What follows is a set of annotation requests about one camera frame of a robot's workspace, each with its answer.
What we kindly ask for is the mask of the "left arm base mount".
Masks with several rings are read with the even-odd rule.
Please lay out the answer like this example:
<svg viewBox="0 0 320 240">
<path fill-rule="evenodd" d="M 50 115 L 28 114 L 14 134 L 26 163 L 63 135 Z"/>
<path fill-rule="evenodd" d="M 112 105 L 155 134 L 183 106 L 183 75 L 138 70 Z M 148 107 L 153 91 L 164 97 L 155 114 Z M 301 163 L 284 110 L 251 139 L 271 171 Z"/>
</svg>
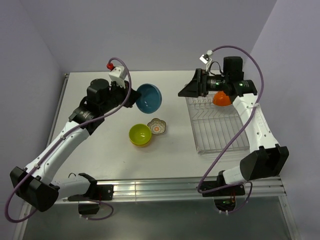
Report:
<svg viewBox="0 0 320 240">
<path fill-rule="evenodd" d="M 72 195 L 67 200 L 69 202 L 88 201 L 89 203 L 78 203 L 80 217 L 91 221 L 100 221 L 111 217 L 114 213 L 114 208 L 107 203 L 113 199 L 113 194 L 114 186 L 112 184 L 98 184 L 89 193 Z M 108 206 L 110 213 L 104 217 L 93 217 L 99 210 L 102 210 L 102 206 Z"/>
</svg>

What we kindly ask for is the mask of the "yellow orange bowl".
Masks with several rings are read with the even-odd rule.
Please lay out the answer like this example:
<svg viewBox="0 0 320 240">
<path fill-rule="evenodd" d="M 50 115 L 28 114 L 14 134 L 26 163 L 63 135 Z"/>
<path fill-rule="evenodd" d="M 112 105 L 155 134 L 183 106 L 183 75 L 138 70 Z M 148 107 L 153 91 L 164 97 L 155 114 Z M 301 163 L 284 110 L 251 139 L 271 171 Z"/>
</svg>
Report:
<svg viewBox="0 0 320 240">
<path fill-rule="evenodd" d="M 135 143 L 135 142 L 133 142 L 133 141 L 131 141 L 131 143 L 132 143 L 134 146 L 138 147 L 138 148 L 144 148 L 144 147 L 149 146 L 149 145 L 152 143 L 152 140 L 149 140 L 148 142 L 145 142 L 144 144 L 137 144 L 137 143 Z"/>
</svg>

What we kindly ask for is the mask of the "lime green bowl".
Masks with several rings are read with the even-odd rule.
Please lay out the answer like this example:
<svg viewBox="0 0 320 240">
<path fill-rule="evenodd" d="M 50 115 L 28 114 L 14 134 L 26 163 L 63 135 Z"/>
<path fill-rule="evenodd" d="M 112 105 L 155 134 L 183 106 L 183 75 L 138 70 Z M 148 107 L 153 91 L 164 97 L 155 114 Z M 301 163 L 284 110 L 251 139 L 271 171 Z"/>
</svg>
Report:
<svg viewBox="0 0 320 240">
<path fill-rule="evenodd" d="M 151 140 L 152 132 L 147 125 L 139 123 L 131 127 L 128 136 L 130 141 L 144 144 Z"/>
</svg>

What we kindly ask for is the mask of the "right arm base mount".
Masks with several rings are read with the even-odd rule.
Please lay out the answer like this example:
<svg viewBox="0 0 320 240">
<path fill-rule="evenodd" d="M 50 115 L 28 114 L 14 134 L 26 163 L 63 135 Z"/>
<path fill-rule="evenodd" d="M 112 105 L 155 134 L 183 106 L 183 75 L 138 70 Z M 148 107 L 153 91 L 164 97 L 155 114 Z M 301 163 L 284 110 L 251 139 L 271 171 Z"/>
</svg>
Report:
<svg viewBox="0 0 320 240">
<path fill-rule="evenodd" d="M 202 196 L 205 198 L 213 197 L 215 207 L 222 212 L 230 212 L 235 210 L 237 204 L 236 197 L 244 195 L 245 189 L 243 185 L 231 186 L 202 194 Z"/>
</svg>

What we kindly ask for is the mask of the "white bowl orange outside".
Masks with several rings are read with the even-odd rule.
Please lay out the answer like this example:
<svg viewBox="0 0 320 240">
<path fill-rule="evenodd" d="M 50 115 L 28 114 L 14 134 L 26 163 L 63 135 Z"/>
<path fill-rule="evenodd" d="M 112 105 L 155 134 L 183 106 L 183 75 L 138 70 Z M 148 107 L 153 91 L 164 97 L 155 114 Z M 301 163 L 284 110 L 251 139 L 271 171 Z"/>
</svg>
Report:
<svg viewBox="0 0 320 240">
<path fill-rule="evenodd" d="M 226 107 L 231 105 L 231 100 L 223 91 L 218 91 L 212 99 L 212 103 L 218 107 Z"/>
</svg>

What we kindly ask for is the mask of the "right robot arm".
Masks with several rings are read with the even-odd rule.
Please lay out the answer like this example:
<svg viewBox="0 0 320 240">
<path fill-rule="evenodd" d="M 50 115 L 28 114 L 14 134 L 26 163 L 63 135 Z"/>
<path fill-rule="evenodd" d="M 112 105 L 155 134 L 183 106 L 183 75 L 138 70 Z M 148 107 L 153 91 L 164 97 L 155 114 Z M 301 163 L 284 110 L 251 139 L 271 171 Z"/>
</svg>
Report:
<svg viewBox="0 0 320 240">
<path fill-rule="evenodd" d="M 179 97 L 205 97 L 210 91 L 223 91 L 229 97 L 243 124 L 249 143 L 249 155 L 239 165 L 224 170 L 216 183 L 217 191 L 229 194 L 234 184 L 275 177 L 289 157 L 286 146 L 280 146 L 273 136 L 259 104 L 260 97 L 252 80 L 244 79 L 243 59 L 227 56 L 220 74 L 197 68 L 191 81 L 178 93 Z"/>
</svg>

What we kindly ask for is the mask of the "blue ceramic bowl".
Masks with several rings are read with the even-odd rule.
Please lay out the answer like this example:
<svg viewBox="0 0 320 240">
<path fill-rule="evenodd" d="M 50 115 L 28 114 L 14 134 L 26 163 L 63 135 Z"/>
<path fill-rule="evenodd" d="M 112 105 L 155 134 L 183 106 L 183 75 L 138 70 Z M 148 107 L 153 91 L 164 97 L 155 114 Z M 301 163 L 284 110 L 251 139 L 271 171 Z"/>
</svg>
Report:
<svg viewBox="0 0 320 240">
<path fill-rule="evenodd" d="M 153 84 L 144 83 L 140 85 L 137 92 L 141 94 L 136 101 L 136 106 L 144 114 L 153 114 L 162 104 L 162 94 Z"/>
</svg>

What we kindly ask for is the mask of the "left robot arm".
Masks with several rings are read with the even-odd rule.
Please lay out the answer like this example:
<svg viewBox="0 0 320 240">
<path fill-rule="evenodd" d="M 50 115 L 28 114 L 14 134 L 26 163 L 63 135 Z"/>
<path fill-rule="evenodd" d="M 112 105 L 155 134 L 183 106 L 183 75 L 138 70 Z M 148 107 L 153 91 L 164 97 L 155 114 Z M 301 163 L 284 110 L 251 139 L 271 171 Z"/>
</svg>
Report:
<svg viewBox="0 0 320 240">
<path fill-rule="evenodd" d="M 72 112 L 68 122 L 51 144 L 29 165 L 15 167 L 10 178 L 14 193 L 36 210 L 45 212 L 62 198 L 81 196 L 91 200 L 98 193 L 97 180 L 86 173 L 74 181 L 54 183 L 53 178 L 71 153 L 121 107 L 131 108 L 140 97 L 132 81 L 124 87 L 116 81 L 98 78 L 91 81 L 86 96 Z"/>
</svg>

